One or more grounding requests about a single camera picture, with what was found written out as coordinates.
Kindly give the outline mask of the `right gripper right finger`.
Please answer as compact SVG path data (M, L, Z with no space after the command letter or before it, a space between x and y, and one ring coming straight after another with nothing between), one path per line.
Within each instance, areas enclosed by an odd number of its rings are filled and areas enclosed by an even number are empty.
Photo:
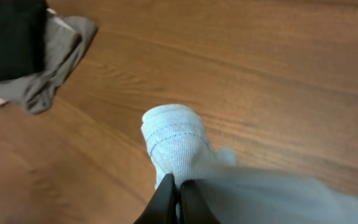
M182 183L180 187L181 224L220 224L201 196L194 180Z

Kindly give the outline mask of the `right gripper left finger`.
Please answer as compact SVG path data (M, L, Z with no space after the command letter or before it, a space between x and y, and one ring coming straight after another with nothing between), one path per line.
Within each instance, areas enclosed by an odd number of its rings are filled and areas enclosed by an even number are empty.
M173 175L167 174L134 224L175 224L177 222L175 194Z

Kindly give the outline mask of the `light blue printed t-shirt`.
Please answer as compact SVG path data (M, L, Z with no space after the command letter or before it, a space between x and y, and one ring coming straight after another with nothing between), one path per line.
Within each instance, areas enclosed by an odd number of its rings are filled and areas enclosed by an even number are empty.
M228 148L215 151L201 118L183 105L162 105L142 118L156 181L194 180L221 223L358 224L358 197L296 174L240 166Z

